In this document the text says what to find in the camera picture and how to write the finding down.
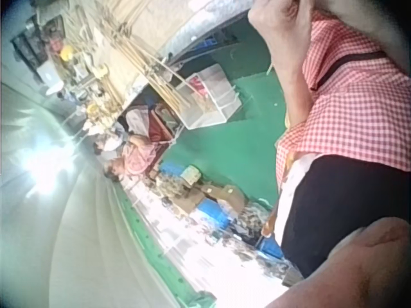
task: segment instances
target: black strap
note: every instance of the black strap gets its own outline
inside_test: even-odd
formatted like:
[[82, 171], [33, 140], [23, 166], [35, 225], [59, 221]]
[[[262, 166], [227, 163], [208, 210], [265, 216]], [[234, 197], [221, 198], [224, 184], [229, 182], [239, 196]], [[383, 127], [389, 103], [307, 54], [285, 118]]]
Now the black strap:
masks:
[[317, 87], [311, 88], [312, 91], [317, 91], [323, 84], [329, 80], [329, 78], [339, 69], [341, 66], [348, 62], [353, 61], [365, 61], [365, 60], [375, 60], [385, 58], [387, 55], [383, 51], [375, 51], [373, 53], [354, 53], [350, 55], [343, 56], [339, 58], [333, 65], [328, 69], [324, 76], [317, 83]]

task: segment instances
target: green floor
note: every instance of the green floor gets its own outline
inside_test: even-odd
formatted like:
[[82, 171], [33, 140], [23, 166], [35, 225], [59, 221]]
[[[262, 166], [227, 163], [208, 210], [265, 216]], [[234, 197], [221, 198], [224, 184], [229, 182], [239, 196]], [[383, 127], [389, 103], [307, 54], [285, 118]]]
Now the green floor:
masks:
[[284, 99], [276, 77], [266, 76], [269, 54], [259, 35], [245, 19], [230, 30], [241, 44], [190, 63], [190, 68], [218, 62], [240, 92], [242, 108], [226, 124], [185, 130], [164, 160], [184, 167], [192, 164], [206, 179], [235, 184], [249, 198], [273, 204], [274, 143], [284, 132]]

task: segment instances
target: checkered fabric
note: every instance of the checkered fabric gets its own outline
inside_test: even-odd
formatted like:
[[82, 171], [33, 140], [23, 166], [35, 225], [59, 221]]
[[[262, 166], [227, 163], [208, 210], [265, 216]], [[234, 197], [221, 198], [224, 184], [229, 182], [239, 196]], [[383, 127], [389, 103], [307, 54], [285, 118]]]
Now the checkered fabric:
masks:
[[379, 58], [345, 63], [317, 88], [338, 59], [379, 47], [317, 13], [312, 26], [303, 72], [314, 105], [307, 121], [286, 131], [277, 143], [279, 187], [296, 153], [340, 155], [410, 171], [411, 79], [388, 58]]

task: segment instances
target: pink clothing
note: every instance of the pink clothing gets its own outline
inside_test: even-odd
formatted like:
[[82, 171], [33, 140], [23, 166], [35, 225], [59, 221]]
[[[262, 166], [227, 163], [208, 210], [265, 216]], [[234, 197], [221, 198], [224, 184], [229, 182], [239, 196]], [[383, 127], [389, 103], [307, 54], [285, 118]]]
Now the pink clothing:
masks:
[[123, 148], [125, 174], [128, 176], [140, 175], [155, 158], [155, 145], [135, 146], [126, 144]]
[[[303, 72], [314, 105], [307, 121], [278, 142], [279, 186], [289, 155], [296, 153], [340, 155], [410, 171], [411, 79], [342, 22], [316, 14], [312, 26]], [[366, 54], [370, 57], [356, 60]], [[333, 70], [347, 56], [351, 61]]]

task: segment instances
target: woman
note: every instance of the woman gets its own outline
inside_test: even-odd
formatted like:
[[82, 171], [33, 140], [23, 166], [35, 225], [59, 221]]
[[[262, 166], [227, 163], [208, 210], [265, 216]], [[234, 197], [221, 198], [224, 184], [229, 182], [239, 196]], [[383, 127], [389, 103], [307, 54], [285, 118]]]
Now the woman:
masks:
[[263, 229], [311, 275], [345, 236], [409, 220], [411, 81], [363, 35], [310, 0], [256, 0], [289, 129], [277, 144], [280, 198]]
[[123, 176], [139, 176], [155, 159], [156, 144], [144, 136], [131, 135], [123, 146], [121, 156], [105, 166], [105, 176], [118, 182]]

